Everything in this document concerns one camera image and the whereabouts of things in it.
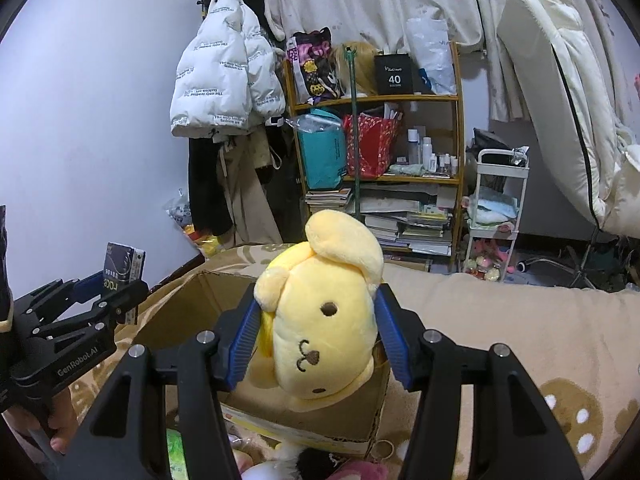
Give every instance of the small black box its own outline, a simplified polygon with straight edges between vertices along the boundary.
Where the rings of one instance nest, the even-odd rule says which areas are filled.
[[[384,54],[374,57],[378,94],[412,94],[414,82],[408,54]]]

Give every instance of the plush toy nose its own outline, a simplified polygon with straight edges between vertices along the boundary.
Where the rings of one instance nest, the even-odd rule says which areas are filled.
[[[306,354],[306,361],[313,366],[316,366],[320,362],[320,352],[318,350],[312,350]]]

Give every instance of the black pants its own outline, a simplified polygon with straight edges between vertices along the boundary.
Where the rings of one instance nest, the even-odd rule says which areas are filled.
[[[219,236],[233,222],[226,207],[225,190],[218,182],[216,168],[222,144],[211,139],[189,139],[189,202],[196,231],[209,230]]]

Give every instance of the white plastic bag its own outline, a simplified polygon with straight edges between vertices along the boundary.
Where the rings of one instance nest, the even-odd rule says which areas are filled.
[[[422,81],[438,95],[456,94],[447,20],[425,16],[406,20],[411,56]]]

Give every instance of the yellow plush toy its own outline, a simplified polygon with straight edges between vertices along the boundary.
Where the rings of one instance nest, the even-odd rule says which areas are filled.
[[[373,234],[344,213],[318,212],[305,232],[308,242],[277,256],[255,284],[262,325],[248,370],[255,386],[281,387],[296,412],[334,404],[371,377],[383,267]]]

